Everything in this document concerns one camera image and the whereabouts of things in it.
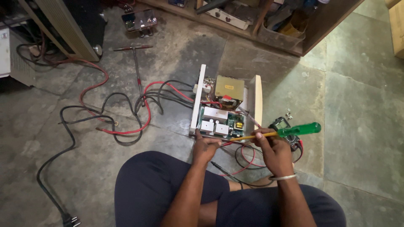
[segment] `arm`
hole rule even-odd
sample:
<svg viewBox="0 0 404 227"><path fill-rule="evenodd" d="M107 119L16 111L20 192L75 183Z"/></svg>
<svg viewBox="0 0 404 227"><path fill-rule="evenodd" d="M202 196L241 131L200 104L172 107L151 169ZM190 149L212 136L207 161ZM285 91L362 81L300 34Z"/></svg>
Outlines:
<svg viewBox="0 0 404 227"><path fill-rule="evenodd" d="M262 133L273 132L273 129L261 128L252 134L255 145L262 148L264 162L275 177L285 177L294 174L292 152L290 145L279 137L269 137ZM316 227L306 199L300 190L296 178L278 181L280 201L280 221L283 227Z"/></svg>
<svg viewBox="0 0 404 227"><path fill-rule="evenodd" d="M193 160L184 181L161 223L162 227L197 226L203 182L208 162L220 147L220 139L202 138L196 132Z"/></svg>

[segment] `dark blue pants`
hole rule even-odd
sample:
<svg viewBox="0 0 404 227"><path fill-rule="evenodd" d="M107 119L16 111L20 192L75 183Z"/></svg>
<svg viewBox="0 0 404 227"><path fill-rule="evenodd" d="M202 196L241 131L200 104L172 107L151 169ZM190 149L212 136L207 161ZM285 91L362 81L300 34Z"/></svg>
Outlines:
<svg viewBox="0 0 404 227"><path fill-rule="evenodd" d="M190 164L157 151L133 156L115 185L117 227L159 226ZM344 227L345 215L325 192L301 185L318 227ZM218 200L216 226L279 226L278 188L229 191L229 183L206 171L201 203Z"/></svg>

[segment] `digital multimeter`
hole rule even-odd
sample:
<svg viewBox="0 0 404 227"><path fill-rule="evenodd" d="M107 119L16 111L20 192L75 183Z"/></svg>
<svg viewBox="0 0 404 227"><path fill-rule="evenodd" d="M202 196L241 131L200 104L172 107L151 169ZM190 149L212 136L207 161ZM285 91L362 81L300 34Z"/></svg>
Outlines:
<svg viewBox="0 0 404 227"><path fill-rule="evenodd" d="M279 129L282 129L282 128L291 128L291 126L289 125L289 123L286 121L286 119L285 119L284 117L280 117L280 118L277 118L277 119L269 126L269 128L272 128L272 129L274 129L275 131L278 131ZM286 137L284 137L284 138L286 139L286 141L289 142L289 144L290 144L290 149L291 149L292 151L296 151L297 148L298 148L297 144L299 144L300 138L297 137L297 136L291 136L291 135L286 136Z"/></svg>

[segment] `green circuit board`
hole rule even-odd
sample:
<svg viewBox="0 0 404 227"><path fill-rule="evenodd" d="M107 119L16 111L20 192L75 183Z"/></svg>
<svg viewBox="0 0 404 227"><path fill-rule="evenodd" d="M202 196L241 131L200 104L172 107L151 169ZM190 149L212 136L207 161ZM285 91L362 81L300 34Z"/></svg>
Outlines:
<svg viewBox="0 0 404 227"><path fill-rule="evenodd" d="M204 113L204 107L201 107L199 110L199 120L198 120L198 124L196 128L200 128L200 125L202 124L202 117ZM238 115L238 114L233 114L233 113L229 113L227 115L227 120L223 123L224 125L228 125L229 126L229 130L231 131L226 137L223 137L222 135L214 135L215 137L220 137L223 139L231 139L231 138L235 138L237 137L237 135L239 137L243 137L244 136L244 131L243 130L234 130L234 123L236 122L242 122L244 123L244 116L242 115Z"/></svg>

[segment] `t-handle wrench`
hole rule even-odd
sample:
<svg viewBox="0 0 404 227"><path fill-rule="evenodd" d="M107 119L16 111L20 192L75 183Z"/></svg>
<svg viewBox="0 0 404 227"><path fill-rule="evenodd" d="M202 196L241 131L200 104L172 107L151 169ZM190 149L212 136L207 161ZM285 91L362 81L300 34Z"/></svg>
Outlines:
<svg viewBox="0 0 404 227"><path fill-rule="evenodd" d="M133 51L133 57L135 58L137 84L139 85L140 96L143 95L143 90L142 90L142 85L141 85L141 81L140 81L139 68L137 66L136 49L146 49L146 48L151 48L151 47L153 47L153 45L130 46L130 47L123 47L123 48L114 49L114 51L120 51L120 50L132 50Z"/></svg>

